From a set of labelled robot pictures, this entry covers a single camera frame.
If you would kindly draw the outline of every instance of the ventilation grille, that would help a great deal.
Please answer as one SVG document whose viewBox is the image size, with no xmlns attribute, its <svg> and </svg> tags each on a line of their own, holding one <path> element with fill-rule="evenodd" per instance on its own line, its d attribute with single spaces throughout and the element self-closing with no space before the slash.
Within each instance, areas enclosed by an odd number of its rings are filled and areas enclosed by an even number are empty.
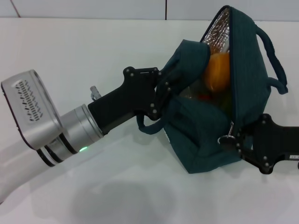
<svg viewBox="0 0 299 224">
<path fill-rule="evenodd" d="M 26 114 L 29 122 L 37 122 L 43 116 L 43 112 L 30 89 L 30 84 L 27 80 L 20 81 L 15 85 L 15 89 L 22 105 L 22 110 Z"/>
</svg>

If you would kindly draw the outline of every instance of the fabric bag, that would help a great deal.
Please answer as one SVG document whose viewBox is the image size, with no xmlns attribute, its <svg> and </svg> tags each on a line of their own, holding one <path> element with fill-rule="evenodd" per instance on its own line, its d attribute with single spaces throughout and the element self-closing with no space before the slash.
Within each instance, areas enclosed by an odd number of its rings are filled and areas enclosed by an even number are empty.
<svg viewBox="0 0 299 224">
<path fill-rule="evenodd" d="M 268 77 L 256 35 L 262 39 L 278 79 Z M 228 43 L 230 88 L 228 93 L 221 93 L 228 99 L 225 105 L 183 96 L 186 91 L 200 89 L 210 56 L 221 52 Z M 265 109 L 271 86 L 280 94 L 288 92 L 284 69 L 268 35 L 250 17 L 230 6 L 217 13 L 200 42 L 183 40 L 161 72 L 164 78 L 156 93 L 171 91 L 171 99 L 158 122 L 145 126 L 144 117 L 137 116 L 137 123 L 148 134 L 164 128 L 189 173 L 207 172 L 239 161 L 237 152 L 224 151 L 218 139 L 227 135 L 232 125 L 234 135 L 242 126 L 257 120 Z"/>
</svg>

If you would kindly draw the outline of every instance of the black plastic mount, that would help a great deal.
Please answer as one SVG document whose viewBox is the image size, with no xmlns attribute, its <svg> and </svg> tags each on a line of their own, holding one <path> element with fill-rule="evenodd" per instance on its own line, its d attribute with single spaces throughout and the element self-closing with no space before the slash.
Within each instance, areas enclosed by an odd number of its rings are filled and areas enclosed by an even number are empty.
<svg viewBox="0 0 299 224">
<path fill-rule="evenodd" d="M 136 115 L 146 115 L 151 120 L 161 117 L 161 109 L 169 96 L 156 95 L 155 87 L 163 74 L 157 68 L 123 71 L 124 82 L 116 90 L 90 103 L 88 108 L 97 125 L 106 135 L 110 130 Z"/>
<path fill-rule="evenodd" d="M 245 147 L 248 137 L 253 140 L 252 148 Z M 270 115 L 263 114 L 256 122 L 239 130 L 236 149 L 242 159 L 258 167 L 261 173 L 271 174 L 279 161 L 299 161 L 298 138 L 299 127 L 279 126 Z"/>
</svg>

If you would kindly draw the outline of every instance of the silver foil lining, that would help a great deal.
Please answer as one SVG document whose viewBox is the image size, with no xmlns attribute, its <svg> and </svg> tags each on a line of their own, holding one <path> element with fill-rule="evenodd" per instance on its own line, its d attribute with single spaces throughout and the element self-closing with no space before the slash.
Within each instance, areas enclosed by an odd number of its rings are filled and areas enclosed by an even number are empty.
<svg viewBox="0 0 299 224">
<path fill-rule="evenodd" d="M 205 36 L 203 43 L 210 45 L 211 55 L 228 50 L 229 8 L 224 9 Z"/>
</svg>

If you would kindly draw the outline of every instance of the green led light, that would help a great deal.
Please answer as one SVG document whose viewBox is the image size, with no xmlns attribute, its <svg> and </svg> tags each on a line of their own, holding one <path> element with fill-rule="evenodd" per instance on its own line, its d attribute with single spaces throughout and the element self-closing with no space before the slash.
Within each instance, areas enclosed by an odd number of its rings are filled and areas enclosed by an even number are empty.
<svg viewBox="0 0 299 224">
<path fill-rule="evenodd" d="M 82 149 L 79 150 L 79 152 L 82 152 L 85 149 L 87 149 L 87 147 L 83 147 Z"/>
</svg>

